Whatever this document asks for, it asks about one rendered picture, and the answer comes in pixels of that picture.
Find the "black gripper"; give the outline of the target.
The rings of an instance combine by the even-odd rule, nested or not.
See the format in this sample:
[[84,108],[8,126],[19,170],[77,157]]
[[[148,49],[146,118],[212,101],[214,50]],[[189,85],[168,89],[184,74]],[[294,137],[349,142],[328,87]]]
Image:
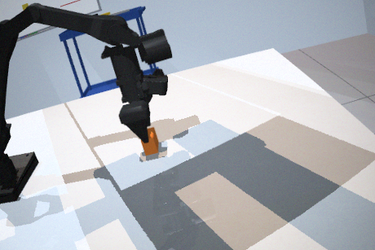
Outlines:
[[147,127],[150,123],[149,103],[152,94],[139,98],[137,81],[143,79],[143,69],[139,68],[124,76],[116,76],[117,86],[121,91],[122,103],[128,103],[119,111],[120,123],[131,129],[144,143],[149,143]]

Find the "orange block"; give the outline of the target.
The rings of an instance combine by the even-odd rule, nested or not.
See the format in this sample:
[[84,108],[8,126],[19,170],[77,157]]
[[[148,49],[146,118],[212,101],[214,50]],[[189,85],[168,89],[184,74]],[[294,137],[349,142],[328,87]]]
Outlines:
[[154,127],[147,129],[147,131],[149,143],[144,143],[142,140],[141,143],[143,145],[145,155],[149,156],[158,153],[158,140]]

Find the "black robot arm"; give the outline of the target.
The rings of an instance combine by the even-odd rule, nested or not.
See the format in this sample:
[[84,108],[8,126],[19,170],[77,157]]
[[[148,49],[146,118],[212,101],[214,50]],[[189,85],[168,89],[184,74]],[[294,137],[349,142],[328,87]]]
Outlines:
[[[11,139],[11,125],[5,120],[7,77],[9,62],[15,49],[19,33],[32,23],[50,25],[86,33],[114,47],[105,46],[101,59],[111,57],[116,76],[124,76],[140,68],[135,48],[138,48],[142,63],[153,64],[172,58],[165,31],[159,29],[140,36],[128,28],[127,22],[119,15],[86,15],[54,7],[32,3],[11,20],[0,22],[0,186],[11,184],[18,169],[15,169],[8,154],[4,153]],[[128,47],[123,47],[123,45]],[[168,90],[168,77],[161,68],[153,74],[143,75],[137,81],[139,98],[146,94],[164,96]],[[142,96],[142,97],[141,97]]]

